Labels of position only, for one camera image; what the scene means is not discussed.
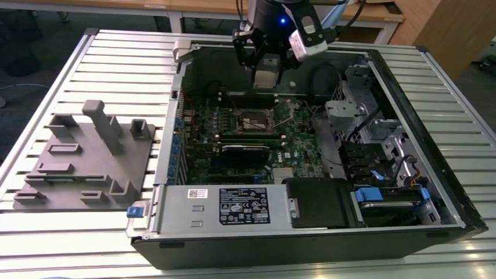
chair leg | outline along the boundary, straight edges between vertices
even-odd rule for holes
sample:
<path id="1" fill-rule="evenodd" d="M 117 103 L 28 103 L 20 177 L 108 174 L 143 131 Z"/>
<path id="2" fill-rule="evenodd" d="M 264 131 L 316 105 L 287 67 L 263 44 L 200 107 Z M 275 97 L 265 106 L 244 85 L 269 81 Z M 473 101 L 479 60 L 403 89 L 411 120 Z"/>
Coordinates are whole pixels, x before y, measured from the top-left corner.
<path id="1" fill-rule="evenodd" d="M 61 23 L 69 22 L 69 13 L 68 12 L 57 12 Z"/>
<path id="2" fill-rule="evenodd" d="M 3 108 L 7 105 L 5 99 L 0 96 L 0 108 Z"/>

slotted metal table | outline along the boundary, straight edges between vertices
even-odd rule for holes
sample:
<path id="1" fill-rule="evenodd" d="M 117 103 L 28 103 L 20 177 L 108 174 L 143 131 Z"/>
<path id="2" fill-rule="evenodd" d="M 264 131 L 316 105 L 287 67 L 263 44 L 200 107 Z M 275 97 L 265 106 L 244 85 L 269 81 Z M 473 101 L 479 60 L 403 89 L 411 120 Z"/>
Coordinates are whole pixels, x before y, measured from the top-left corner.
<path id="1" fill-rule="evenodd" d="M 380 51 L 489 231 L 433 246 L 403 259 L 300 264 L 243 269 L 160 271 L 131 247 L 125 212 L 16 213 L 13 196 L 36 164 L 53 113 L 76 114 L 100 99 L 120 123 L 135 117 L 156 125 L 141 199 L 149 199 L 176 71 L 173 43 L 227 42 L 228 37 L 91 30 L 83 36 L 53 86 L 0 168 L 0 278 L 492 278 L 496 273 L 496 136 L 427 52 L 411 46 L 335 43 Z M 135 229 L 145 228 L 137 219 Z"/>

floor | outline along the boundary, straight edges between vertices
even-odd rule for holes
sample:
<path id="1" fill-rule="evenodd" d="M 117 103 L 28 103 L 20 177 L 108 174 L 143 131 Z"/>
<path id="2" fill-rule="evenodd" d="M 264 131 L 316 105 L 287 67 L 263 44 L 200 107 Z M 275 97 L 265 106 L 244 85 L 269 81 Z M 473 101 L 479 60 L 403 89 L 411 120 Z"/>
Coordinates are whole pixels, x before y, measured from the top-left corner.
<path id="1" fill-rule="evenodd" d="M 9 84 L 43 84 L 49 86 L 59 75 L 67 58 L 88 27 L 135 31 L 167 31 L 168 21 L 151 16 L 97 15 L 71 13 L 69 22 L 61 23 L 55 12 L 40 12 L 37 24 L 43 30 L 43 38 L 31 44 L 41 62 L 41 69 L 21 78 L 9 77 L 0 70 L 0 88 Z M 185 20 L 189 33 L 231 35 L 237 22 L 233 20 Z M 461 92 L 476 107 L 483 118 L 496 130 L 496 77 L 480 72 L 471 65 L 456 81 Z M 0 90 L 7 106 L 0 108 L 0 163 L 5 159 L 24 126 L 45 95 L 41 87 L 13 87 Z"/>

power supply label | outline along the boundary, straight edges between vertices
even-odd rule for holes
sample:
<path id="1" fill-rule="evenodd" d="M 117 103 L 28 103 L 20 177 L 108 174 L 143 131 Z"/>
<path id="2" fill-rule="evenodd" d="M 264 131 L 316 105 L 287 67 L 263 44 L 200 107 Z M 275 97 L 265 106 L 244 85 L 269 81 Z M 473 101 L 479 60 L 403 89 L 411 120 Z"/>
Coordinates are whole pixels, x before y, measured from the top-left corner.
<path id="1" fill-rule="evenodd" d="M 219 213 L 223 225 L 269 224 L 267 188 L 220 189 Z"/>

desk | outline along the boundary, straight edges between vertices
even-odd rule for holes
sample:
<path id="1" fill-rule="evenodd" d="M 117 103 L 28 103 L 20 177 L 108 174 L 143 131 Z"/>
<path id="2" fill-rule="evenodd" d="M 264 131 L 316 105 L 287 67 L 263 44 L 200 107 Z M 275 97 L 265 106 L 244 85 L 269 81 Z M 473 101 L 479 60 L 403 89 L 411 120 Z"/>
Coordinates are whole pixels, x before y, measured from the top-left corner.
<path id="1" fill-rule="evenodd" d="M 228 36 L 112 30 L 83 36 L 0 167 L 1 278 L 299 279 L 316 278 L 316 274 L 320 279 L 397 278 L 400 275 L 404 279 L 491 278 L 489 274 L 496 273 L 496 170 L 492 167 L 496 136 L 439 66 L 432 66 L 432 58 L 412 46 L 335 43 L 339 48 L 380 51 L 425 128 L 456 170 L 473 206 L 491 227 L 476 238 L 429 247 L 403 259 L 160 271 L 129 245 L 124 233 L 125 212 L 20 214 L 12 211 L 15 193 L 24 185 L 25 173 L 35 167 L 52 135 L 44 125 L 53 113 L 80 113 L 83 102 L 97 98 L 112 103 L 105 106 L 105 112 L 115 114 L 120 123 L 129 123 L 131 116 L 140 116 L 155 124 L 160 128 L 155 139 L 161 140 L 175 74 L 171 69 L 172 49 L 179 39 L 229 41 Z M 156 79 L 144 86 L 143 78 L 147 76 Z M 88 121 L 81 115 L 76 115 L 76 119 Z M 151 171 L 157 164 L 159 148 L 157 144 L 152 147 Z M 152 197 L 153 181 L 151 172 L 144 179 L 143 199 Z M 145 226 L 147 218 L 135 221 L 135 229 L 141 230 Z"/>
<path id="2" fill-rule="evenodd" d="M 173 33 L 183 33 L 183 20 L 185 17 L 229 20 L 236 20 L 239 18 L 235 0 L 16 0 L 0 1 L 0 8 L 167 16 L 171 20 L 171 29 Z M 357 8 L 359 4 L 348 6 L 339 25 L 347 24 Z M 247 10 L 248 0 L 244 0 L 244 14 Z M 383 5 L 368 5 L 359 20 L 352 26 L 379 28 L 380 33 L 375 39 L 375 43 L 387 44 L 401 22 L 404 22 L 403 15 L 391 14 Z"/>

